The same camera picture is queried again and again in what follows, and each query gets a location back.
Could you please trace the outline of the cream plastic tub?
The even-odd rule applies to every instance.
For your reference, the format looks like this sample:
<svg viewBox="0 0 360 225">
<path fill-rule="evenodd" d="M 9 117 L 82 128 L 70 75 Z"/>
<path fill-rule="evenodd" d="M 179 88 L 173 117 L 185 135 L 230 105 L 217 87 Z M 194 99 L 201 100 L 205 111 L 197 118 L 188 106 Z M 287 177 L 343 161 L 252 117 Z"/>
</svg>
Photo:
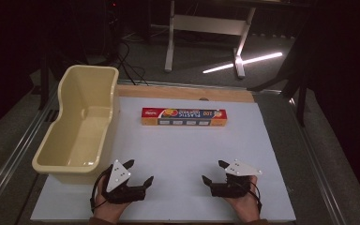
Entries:
<svg viewBox="0 0 360 225">
<path fill-rule="evenodd" d="M 59 114 L 45 134 L 32 166 L 64 184 L 92 184 L 109 167 L 119 112 L 119 71 L 72 66 L 58 90 Z"/>
</svg>

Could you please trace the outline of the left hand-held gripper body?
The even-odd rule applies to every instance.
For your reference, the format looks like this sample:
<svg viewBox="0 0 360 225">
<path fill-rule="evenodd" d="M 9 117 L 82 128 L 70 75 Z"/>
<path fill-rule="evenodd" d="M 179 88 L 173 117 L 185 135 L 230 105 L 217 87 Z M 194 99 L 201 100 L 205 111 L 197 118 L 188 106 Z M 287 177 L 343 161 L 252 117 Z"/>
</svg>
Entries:
<svg viewBox="0 0 360 225">
<path fill-rule="evenodd" d="M 101 195 L 109 202 L 115 204 L 142 201 L 146 189 L 129 187 L 128 180 L 131 172 L 123 166 L 118 159 L 110 166 L 108 177 L 103 182 Z"/>
</svg>

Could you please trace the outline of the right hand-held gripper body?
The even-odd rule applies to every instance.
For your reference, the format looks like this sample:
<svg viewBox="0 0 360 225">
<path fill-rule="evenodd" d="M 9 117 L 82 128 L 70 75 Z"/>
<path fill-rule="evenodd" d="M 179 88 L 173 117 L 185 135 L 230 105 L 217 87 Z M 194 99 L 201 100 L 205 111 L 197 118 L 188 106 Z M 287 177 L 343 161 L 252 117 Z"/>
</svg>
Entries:
<svg viewBox="0 0 360 225">
<path fill-rule="evenodd" d="M 235 160 L 229 163 L 230 166 L 223 169 L 226 175 L 224 183 L 213 183 L 210 187 L 214 197 L 221 198 L 241 198 L 250 190 L 250 177 L 262 173 L 242 161 Z"/>
</svg>

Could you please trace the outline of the dark metal stand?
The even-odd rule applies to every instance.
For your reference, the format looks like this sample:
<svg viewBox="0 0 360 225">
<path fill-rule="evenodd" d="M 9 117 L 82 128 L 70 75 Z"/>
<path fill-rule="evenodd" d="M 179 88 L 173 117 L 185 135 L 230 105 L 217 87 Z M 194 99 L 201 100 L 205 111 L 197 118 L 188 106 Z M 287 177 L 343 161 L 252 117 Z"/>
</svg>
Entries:
<svg viewBox="0 0 360 225">
<path fill-rule="evenodd" d="M 39 108 L 42 110 L 49 99 L 49 65 L 48 52 L 45 48 L 41 49 L 40 56 L 40 102 Z"/>
</svg>

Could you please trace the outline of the metal floor rail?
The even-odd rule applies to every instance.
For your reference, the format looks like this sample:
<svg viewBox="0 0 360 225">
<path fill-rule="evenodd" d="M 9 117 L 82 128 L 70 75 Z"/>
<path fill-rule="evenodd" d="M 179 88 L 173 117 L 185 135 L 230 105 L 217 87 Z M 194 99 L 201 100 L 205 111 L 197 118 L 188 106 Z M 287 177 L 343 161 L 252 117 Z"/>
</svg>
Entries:
<svg viewBox="0 0 360 225">
<path fill-rule="evenodd" d="M 27 94 L 0 120 L 0 195 L 56 102 L 53 89 L 39 108 L 36 95 Z"/>
<path fill-rule="evenodd" d="M 334 195 L 333 189 L 324 174 L 322 165 L 318 160 L 315 149 L 306 129 L 301 125 L 298 125 L 298 130 L 302 135 L 303 142 L 307 149 L 307 161 L 310 164 L 312 173 L 321 192 L 326 210 L 332 220 L 333 225 L 347 225 L 346 219 L 339 208 L 338 201 Z"/>
</svg>

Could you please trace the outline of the white metal desk frame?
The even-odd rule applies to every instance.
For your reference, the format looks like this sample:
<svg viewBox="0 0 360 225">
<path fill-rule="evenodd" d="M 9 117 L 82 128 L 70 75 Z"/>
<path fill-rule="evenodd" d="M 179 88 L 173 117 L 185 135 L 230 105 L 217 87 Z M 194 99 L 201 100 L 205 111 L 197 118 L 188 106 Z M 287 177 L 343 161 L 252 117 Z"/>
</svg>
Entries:
<svg viewBox="0 0 360 225">
<path fill-rule="evenodd" d="M 238 46 L 233 49 L 232 65 L 235 68 L 235 72 L 238 78 L 245 79 L 246 73 L 244 70 L 244 63 L 241 54 L 248 37 L 248 32 L 252 24 L 255 11 L 256 8 L 252 7 L 244 21 L 180 15 L 175 13 L 175 0 L 171 0 L 169 17 L 169 42 L 166 52 L 164 70 L 166 72 L 171 72 L 173 70 L 175 30 L 232 35 L 240 37 Z"/>
</svg>

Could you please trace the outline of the person's right hand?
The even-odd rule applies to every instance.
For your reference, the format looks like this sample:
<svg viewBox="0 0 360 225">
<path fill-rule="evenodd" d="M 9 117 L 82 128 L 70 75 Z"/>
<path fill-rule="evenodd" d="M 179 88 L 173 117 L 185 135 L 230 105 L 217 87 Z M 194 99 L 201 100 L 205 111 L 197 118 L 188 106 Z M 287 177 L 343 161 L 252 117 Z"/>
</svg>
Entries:
<svg viewBox="0 0 360 225">
<path fill-rule="evenodd" d="M 249 192 L 244 197 L 228 200 L 228 203 L 236 212 L 237 216 L 245 223 L 255 221 L 260 218 L 258 200 L 255 198 L 256 184 L 257 177 L 251 176 Z"/>
</svg>

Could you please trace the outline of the red blue plastic wrap box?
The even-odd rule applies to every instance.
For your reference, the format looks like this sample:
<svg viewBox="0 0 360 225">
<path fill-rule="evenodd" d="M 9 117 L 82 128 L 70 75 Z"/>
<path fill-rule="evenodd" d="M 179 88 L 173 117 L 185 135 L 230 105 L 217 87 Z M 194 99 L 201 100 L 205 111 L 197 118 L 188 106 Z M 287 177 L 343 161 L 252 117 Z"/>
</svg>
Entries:
<svg viewBox="0 0 360 225">
<path fill-rule="evenodd" d="M 225 110 L 143 108 L 144 126 L 197 126 L 225 127 L 228 116 Z"/>
</svg>

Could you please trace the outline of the wooden board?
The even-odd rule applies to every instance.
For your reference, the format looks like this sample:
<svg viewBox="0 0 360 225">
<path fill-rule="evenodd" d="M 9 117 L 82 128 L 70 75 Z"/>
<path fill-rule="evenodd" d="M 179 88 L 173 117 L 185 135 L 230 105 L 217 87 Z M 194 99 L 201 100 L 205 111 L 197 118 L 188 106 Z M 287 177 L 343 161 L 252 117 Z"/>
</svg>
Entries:
<svg viewBox="0 0 360 225">
<path fill-rule="evenodd" d="M 254 103 L 254 97 L 247 90 L 219 88 L 192 88 L 173 86 L 125 85 L 117 86 L 120 97 L 170 98 Z"/>
</svg>

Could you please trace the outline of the person's left hand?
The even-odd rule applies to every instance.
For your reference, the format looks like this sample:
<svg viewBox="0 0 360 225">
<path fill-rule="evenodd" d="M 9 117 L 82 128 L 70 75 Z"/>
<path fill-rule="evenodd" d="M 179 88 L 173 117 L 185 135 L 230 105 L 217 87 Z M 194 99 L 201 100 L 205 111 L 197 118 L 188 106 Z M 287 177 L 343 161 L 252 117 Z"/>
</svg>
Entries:
<svg viewBox="0 0 360 225">
<path fill-rule="evenodd" d="M 122 204 L 109 203 L 102 195 L 102 185 L 97 185 L 97 195 L 95 197 L 94 218 L 104 219 L 117 224 L 121 215 L 129 207 L 129 202 Z"/>
</svg>

